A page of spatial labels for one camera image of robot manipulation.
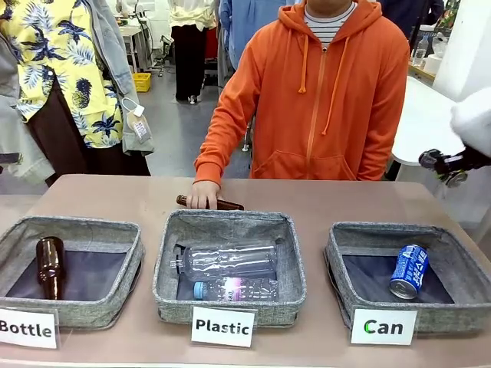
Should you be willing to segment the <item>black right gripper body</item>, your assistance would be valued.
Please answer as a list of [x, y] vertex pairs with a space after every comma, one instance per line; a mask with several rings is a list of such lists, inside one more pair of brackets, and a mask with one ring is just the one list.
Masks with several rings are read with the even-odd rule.
[[466, 147], [460, 155], [462, 156], [461, 169], [464, 171], [491, 166], [491, 159], [472, 147]]

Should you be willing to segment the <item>person's right hand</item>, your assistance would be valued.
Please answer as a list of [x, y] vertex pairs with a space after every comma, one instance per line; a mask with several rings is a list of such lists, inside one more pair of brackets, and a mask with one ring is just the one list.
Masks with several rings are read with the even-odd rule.
[[212, 181], [199, 181], [192, 185], [190, 194], [186, 197], [188, 209], [217, 209], [220, 199], [220, 186]]

